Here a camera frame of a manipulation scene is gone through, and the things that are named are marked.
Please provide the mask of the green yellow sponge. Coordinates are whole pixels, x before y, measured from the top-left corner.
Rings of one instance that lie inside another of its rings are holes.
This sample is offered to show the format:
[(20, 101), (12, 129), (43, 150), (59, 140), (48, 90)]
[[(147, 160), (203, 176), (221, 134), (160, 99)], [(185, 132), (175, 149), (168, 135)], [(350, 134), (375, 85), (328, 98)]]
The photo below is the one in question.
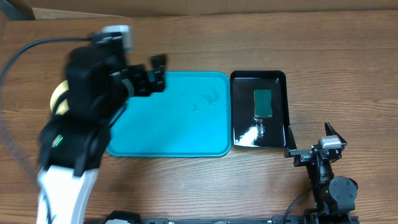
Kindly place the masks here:
[(257, 119), (272, 117), (271, 90), (254, 90), (254, 117)]

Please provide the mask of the yellow plate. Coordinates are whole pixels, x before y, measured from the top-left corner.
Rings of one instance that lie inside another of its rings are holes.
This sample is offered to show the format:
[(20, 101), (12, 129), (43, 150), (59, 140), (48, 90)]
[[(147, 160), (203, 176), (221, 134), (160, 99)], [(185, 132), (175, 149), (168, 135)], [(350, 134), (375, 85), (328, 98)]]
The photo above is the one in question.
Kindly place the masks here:
[(53, 91), (50, 98), (50, 110), (52, 116), (63, 115), (69, 110), (67, 94), (69, 91), (68, 81), (65, 80), (59, 84)]

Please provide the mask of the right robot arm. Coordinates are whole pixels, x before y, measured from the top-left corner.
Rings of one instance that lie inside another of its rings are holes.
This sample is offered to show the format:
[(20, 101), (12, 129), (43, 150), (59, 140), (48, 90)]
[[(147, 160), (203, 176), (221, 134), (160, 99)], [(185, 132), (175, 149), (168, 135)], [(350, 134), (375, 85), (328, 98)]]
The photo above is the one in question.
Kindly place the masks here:
[[(355, 209), (358, 184), (351, 178), (336, 176), (331, 163), (342, 158), (347, 142), (331, 126), (325, 123), (326, 135), (309, 150), (298, 150), (294, 135), (289, 130), (289, 143), (284, 156), (294, 159), (294, 167), (307, 169), (310, 188), (300, 194), (286, 209), (282, 223), (358, 223), (358, 217), (350, 215)], [(312, 193), (315, 208), (306, 209), (301, 217), (290, 216), (293, 206)]]

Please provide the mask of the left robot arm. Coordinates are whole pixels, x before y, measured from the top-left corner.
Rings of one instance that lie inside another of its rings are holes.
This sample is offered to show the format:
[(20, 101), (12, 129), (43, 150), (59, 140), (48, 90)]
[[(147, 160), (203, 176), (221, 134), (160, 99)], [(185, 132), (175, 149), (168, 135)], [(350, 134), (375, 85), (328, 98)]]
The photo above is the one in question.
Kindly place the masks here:
[(68, 103), (53, 113), (40, 133), (42, 166), (37, 223), (83, 223), (97, 180), (110, 129), (132, 96), (165, 88), (167, 57), (150, 58), (153, 70), (128, 65), (122, 47), (88, 45), (73, 50), (65, 67), (68, 90), (56, 101)]

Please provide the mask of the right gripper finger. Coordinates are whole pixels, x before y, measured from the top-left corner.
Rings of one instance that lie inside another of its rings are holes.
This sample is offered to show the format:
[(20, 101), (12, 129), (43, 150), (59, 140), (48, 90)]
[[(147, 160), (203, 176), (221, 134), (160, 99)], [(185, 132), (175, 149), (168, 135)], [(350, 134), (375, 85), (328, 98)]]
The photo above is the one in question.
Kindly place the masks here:
[(346, 146), (346, 145), (347, 145), (346, 140), (345, 140), (344, 138), (342, 138), (342, 137), (334, 130), (334, 128), (332, 127), (332, 125), (331, 125), (328, 121), (325, 122), (325, 132), (326, 132), (326, 135), (327, 135), (327, 136), (338, 136), (338, 138), (339, 138), (339, 140), (340, 140), (342, 146)]
[(296, 150), (297, 150), (297, 146), (296, 146), (296, 143), (295, 143), (294, 135), (293, 135), (293, 132), (292, 132), (292, 129), (291, 129), (290, 126), (289, 126), (289, 143), (288, 143), (288, 149), (289, 149), (290, 151), (296, 151)]

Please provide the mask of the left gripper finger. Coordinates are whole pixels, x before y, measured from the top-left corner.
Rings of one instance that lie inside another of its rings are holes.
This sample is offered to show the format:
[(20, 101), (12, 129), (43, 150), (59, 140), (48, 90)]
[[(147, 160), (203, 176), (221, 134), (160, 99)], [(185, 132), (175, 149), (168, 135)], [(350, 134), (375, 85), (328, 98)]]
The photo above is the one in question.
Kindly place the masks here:
[(165, 90), (165, 72), (153, 71), (153, 79), (150, 81), (152, 92), (163, 92)]
[(150, 57), (150, 63), (154, 73), (164, 73), (167, 65), (167, 55), (160, 54)]

